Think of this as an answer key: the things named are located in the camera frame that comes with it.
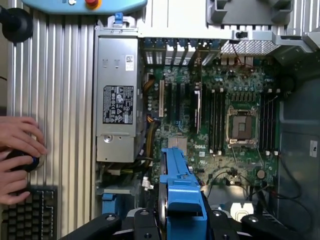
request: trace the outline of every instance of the power supply label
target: power supply label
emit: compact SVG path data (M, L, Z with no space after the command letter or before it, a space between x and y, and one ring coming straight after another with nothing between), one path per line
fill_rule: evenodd
M134 119L134 87L103 88L103 124L132 125Z

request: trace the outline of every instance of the red button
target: red button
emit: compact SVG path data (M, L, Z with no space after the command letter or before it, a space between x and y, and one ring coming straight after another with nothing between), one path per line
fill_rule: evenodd
M85 0L86 4L90 7L95 7L99 4L99 0Z

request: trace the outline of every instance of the emergency stop button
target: emergency stop button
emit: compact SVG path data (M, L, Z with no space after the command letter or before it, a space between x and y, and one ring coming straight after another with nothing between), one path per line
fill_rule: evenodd
M91 7L97 7L99 5L99 0L85 0L86 4Z

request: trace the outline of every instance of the black keyboard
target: black keyboard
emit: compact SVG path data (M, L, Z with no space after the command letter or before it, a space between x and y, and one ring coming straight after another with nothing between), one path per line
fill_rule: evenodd
M1 240L56 240L57 191L32 186L28 191L24 202L3 206Z

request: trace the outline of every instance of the gray plastic part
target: gray plastic part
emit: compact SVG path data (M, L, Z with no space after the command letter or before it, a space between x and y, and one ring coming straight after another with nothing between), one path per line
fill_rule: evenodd
M294 0L206 0L210 25L287 25Z

